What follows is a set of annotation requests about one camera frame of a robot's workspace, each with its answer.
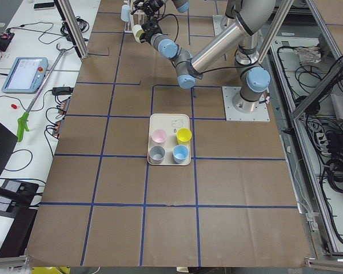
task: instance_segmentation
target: tablet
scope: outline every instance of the tablet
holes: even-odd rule
[[[48,67],[45,57],[17,57],[1,91],[4,93],[35,93],[43,82]]]

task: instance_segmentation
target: cup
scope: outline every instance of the cup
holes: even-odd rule
[[[177,141],[178,144],[188,145],[192,138],[192,132],[188,128],[181,128],[177,131]]]
[[[161,146],[154,146],[149,151],[149,160],[151,164],[161,164],[165,157],[165,149]]]
[[[151,134],[151,139],[156,146],[162,146],[165,144],[167,134],[164,130],[155,130]]]
[[[182,144],[179,144],[173,148],[173,158],[174,161],[178,164],[183,163],[184,160],[187,159],[188,154],[188,148],[186,146],[183,146]]]

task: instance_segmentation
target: yellow object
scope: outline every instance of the yellow object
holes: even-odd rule
[[[70,274],[69,267],[34,267],[32,274]]]
[[[192,138],[192,132],[188,128],[181,128],[177,131],[178,144],[188,145]]]

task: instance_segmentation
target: pink cup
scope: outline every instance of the pink cup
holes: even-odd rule
[[[162,146],[165,144],[167,134],[164,130],[155,130],[151,134],[151,139],[153,140],[156,146]]]

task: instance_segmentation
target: blue joint cap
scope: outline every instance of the blue joint cap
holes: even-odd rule
[[[178,76],[178,84],[181,88],[187,90],[191,87],[194,87],[196,84],[196,79],[188,74],[180,75]]]
[[[182,6],[177,8],[177,11],[179,13],[185,13],[187,10],[189,10],[189,2],[184,3]]]
[[[172,59],[178,52],[178,46],[172,40],[164,39],[160,41],[158,51],[165,58]]]
[[[252,91],[256,93],[263,92],[268,88],[270,75],[264,68],[254,67],[248,72],[246,83]]]

